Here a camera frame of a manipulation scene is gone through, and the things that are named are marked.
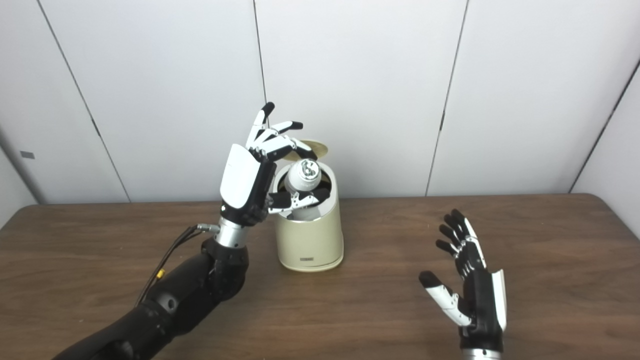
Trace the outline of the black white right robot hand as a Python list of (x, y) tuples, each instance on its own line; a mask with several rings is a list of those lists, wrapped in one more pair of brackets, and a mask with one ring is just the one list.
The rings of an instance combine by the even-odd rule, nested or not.
[(443, 221), (439, 232), (447, 240), (437, 239), (435, 245), (454, 260), (462, 280), (462, 294), (429, 270), (421, 271), (418, 280), (457, 326), (464, 360), (500, 360), (507, 326), (505, 272), (490, 271), (480, 239), (466, 215), (452, 209)]

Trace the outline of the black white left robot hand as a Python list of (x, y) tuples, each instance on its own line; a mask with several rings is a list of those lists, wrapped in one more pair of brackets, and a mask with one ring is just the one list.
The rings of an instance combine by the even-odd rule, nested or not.
[[(221, 181), (221, 217), (242, 227), (262, 223), (270, 214), (293, 212), (318, 207), (330, 197), (314, 179), (321, 175), (318, 155), (310, 145), (285, 134), (288, 130), (301, 130), (300, 121), (283, 121), (267, 125), (275, 104), (266, 102), (260, 109), (244, 145), (231, 146)], [(290, 153), (310, 163), (310, 170), (290, 168), (301, 184), (291, 184), (291, 191), (270, 192), (277, 170), (276, 162)]]

